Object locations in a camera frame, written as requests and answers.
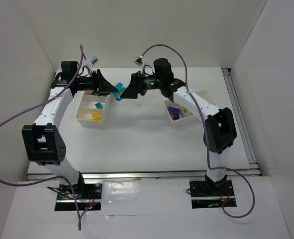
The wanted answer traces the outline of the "large yellow lego brick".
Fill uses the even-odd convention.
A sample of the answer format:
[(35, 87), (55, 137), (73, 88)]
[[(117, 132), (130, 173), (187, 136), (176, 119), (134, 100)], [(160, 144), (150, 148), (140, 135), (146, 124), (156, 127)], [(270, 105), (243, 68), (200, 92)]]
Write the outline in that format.
[(92, 120), (101, 121), (102, 120), (102, 115), (99, 114), (99, 113), (92, 113)]

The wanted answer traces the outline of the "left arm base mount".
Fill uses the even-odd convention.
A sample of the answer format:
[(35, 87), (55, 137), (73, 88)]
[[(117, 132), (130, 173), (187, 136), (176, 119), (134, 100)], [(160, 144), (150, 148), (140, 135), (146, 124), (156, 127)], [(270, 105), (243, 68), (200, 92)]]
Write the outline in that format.
[[(81, 188), (73, 186), (79, 211), (100, 211), (103, 184), (83, 183)], [(59, 184), (57, 187), (47, 187), (56, 195), (55, 211), (67, 212), (76, 211), (75, 201), (72, 191), (68, 185)]]

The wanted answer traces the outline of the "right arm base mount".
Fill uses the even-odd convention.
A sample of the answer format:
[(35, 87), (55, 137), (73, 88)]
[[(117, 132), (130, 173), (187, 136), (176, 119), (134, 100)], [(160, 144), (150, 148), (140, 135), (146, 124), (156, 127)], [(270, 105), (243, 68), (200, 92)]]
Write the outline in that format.
[(236, 198), (232, 181), (227, 181), (218, 189), (211, 190), (206, 184), (204, 177), (189, 179), (186, 193), (191, 198), (192, 209), (211, 209), (225, 207), (236, 207)]

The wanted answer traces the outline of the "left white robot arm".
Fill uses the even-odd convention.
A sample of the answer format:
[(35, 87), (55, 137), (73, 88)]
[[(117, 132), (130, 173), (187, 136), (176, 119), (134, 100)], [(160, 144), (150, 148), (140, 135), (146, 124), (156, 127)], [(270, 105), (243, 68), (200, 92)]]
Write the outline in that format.
[(117, 92), (100, 70), (90, 72), (89, 76), (79, 76), (81, 68), (76, 61), (61, 62), (61, 72), (50, 86), (50, 96), (41, 114), (33, 124), (22, 128), (28, 159), (58, 176), (61, 184), (76, 188), (84, 185), (84, 178), (66, 158), (66, 145), (59, 132), (62, 118), (78, 91), (91, 91), (97, 96)]

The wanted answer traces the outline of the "green sloped lego brick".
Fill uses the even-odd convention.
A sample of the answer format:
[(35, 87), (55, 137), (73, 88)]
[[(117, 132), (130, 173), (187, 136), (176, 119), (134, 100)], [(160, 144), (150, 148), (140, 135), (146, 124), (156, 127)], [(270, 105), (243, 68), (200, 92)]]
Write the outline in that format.
[(190, 117), (190, 116), (193, 115), (193, 114), (192, 114), (189, 110), (187, 110), (186, 108), (182, 108), (182, 109), (183, 109), (183, 111), (184, 111), (186, 117)]

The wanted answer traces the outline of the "purple printed lego brick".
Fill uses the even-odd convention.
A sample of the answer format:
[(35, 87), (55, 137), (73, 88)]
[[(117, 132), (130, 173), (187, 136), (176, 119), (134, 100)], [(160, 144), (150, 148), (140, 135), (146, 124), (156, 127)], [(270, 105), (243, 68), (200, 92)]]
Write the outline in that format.
[(180, 114), (173, 114), (172, 115), (172, 120), (179, 120), (179, 119), (181, 119)]

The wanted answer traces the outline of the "teal character lego figure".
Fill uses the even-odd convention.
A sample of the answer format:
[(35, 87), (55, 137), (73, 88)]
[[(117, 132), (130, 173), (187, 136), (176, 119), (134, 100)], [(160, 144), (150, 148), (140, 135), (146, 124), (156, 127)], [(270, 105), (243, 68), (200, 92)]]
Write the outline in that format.
[(115, 85), (115, 88), (118, 90), (117, 92), (111, 93), (111, 95), (114, 97), (116, 101), (121, 101), (121, 94), (126, 90), (126, 87), (124, 87), (124, 84), (121, 82), (118, 82)]

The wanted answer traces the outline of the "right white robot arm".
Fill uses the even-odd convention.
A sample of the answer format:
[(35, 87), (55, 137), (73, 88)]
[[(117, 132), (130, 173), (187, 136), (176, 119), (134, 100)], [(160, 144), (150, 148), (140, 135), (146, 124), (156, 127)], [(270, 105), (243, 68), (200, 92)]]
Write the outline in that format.
[(203, 126), (203, 142), (207, 151), (205, 183), (210, 191), (220, 189), (227, 181), (227, 149), (237, 137), (232, 111), (229, 108), (221, 109), (192, 92), (186, 82), (174, 77), (166, 58), (154, 60), (153, 66), (152, 75), (144, 70), (131, 75), (121, 99), (137, 99), (148, 90), (160, 90), (164, 97), (196, 116)]

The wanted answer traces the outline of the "small teal lego brick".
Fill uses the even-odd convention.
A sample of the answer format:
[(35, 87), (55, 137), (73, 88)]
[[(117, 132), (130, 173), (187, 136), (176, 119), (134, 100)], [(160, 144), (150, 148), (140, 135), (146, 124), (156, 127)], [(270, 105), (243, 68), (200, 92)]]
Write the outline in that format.
[(95, 104), (95, 107), (96, 107), (97, 109), (103, 109), (103, 108), (104, 108), (103, 104), (100, 103), (100, 102), (96, 103), (96, 104)]

